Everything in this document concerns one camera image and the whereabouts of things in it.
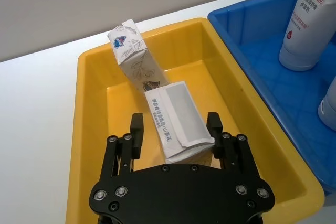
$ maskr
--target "blue plastic tray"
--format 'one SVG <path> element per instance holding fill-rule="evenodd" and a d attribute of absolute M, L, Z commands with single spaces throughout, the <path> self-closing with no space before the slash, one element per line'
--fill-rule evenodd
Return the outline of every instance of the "blue plastic tray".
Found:
<path fill-rule="evenodd" d="M 296 1 L 247 0 L 208 19 L 328 194 L 336 190 L 336 132 L 317 109 L 336 76 L 336 34 L 313 69 L 283 67 L 278 56 Z"/>

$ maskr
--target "white carton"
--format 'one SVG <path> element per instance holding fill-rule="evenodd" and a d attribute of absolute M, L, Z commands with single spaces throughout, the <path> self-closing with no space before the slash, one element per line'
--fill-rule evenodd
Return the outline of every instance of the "white carton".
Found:
<path fill-rule="evenodd" d="M 108 37 L 119 67 L 137 89 L 145 92 L 168 84 L 133 20 L 118 25 Z"/>
<path fill-rule="evenodd" d="M 190 159 L 215 143 L 185 82 L 145 92 L 166 163 Z"/>

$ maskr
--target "white tube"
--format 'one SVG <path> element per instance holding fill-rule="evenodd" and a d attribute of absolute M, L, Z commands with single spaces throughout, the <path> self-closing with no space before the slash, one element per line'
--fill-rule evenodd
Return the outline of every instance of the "white tube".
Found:
<path fill-rule="evenodd" d="M 319 109 L 319 117 L 326 126 L 336 131 L 336 78 L 331 83 Z"/>
<path fill-rule="evenodd" d="M 298 0 L 279 54 L 286 68 L 311 69 L 336 32 L 336 0 Z"/>

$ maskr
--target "bolt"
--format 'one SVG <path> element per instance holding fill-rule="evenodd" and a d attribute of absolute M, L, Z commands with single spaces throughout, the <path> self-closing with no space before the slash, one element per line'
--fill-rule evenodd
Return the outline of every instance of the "bolt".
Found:
<path fill-rule="evenodd" d="M 231 137 L 231 134 L 230 133 L 227 133 L 227 132 L 223 132 L 222 134 L 223 138 L 225 139 L 229 139 Z"/>
<path fill-rule="evenodd" d="M 124 139 L 126 139 L 126 140 L 129 140 L 129 139 L 131 139 L 132 138 L 132 135 L 131 134 L 126 134 L 125 136 L 124 136 Z"/>
<path fill-rule="evenodd" d="M 197 165 L 192 165 L 192 166 L 190 167 L 190 169 L 191 169 L 193 172 L 196 172 L 196 171 L 198 171 L 198 166 L 197 166 Z"/>
<path fill-rule="evenodd" d="M 241 141 L 245 141 L 246 140 L 246 136 L 244 135 L 238 135 L 238 139 Z"/>
<path fill-rule="evenodd" d="M 118 197 L 125 196 L 126 193 L 127 193 L 127 188 L 124 186 L 118 187 L 115 191 L 115 195 L 117 195 Z"/>
<path fill-rule="evenodd" d="M 119 203 L 114 201 L 110 204 L 109 208 L 112 212 L 117 211 L 119 209 Z"/>
<path fill-rule="evenodd" d="M 257 189 L 257 194 L 261 197 L 261 198 L 268 198 L 269 194 L 268 191 L 263 189 L 263 188 L 258 188 Z"/>
<path fill-rule="evenodd" d="M 111 136 L 111 137 L 109 137 L 109 142 L 110 142 L 110 143 L 113 143 L 115 140 L 117 140 L 117 137 L 116 137 L 116 136 Z"/>
<path fill-rule="evenodd" d="M 162 166 L 161 167 L 161 170 L 163 171 L 163 172 L 169 172 L 169 166 L 167 166 L 167 165 L 164 165 L 164 166 Z"/>
<path fill-rule="evenodd" d="M 247 188 L 245 186 L 242 186 L 242 185 L 236 186 L 236 191 L 237 191 L 237 193 L 239 193 L 241 195 L 247 194 Z"/>
<path fill-rule="evenodd" d="M 94 195 L 94 199 L 101 201 L 106 197 L 106 192 L 104 190 L 100 190 L 98 192 L 96 192 L 96 194 Z"/>
<path fill-rule="evenodd" d="M 250 208 L 255 208 L 256 207 L 256 203 L 253 200 L 248 200 L 246 202 L 247 206 Z"/>

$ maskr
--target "table surface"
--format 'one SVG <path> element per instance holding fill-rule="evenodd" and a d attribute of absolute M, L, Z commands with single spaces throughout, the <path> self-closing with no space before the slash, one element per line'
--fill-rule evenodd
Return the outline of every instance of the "table surface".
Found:
<path fill-rule="evenodd" d="M 243 0 L 217 0 L 137 23 L 140 32 Z M 1 223 L 64 223 L 77 59 L 100 33 L 0 63 Z"/>

